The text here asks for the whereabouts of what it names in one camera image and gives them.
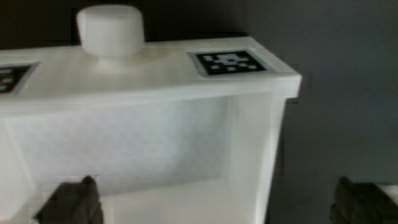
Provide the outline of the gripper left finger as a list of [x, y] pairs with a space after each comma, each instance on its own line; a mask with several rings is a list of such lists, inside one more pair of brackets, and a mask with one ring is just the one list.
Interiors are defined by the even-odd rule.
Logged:
[[39, 224], [105, 224], [96, 180], [64, 182], [34, 216]]

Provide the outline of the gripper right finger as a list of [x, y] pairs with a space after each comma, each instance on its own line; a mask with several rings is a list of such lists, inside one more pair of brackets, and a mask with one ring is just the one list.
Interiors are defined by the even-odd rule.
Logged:
[[339, 178], [329, 218], [331, 224], [398, 224], [398, 204], [375, 183]]

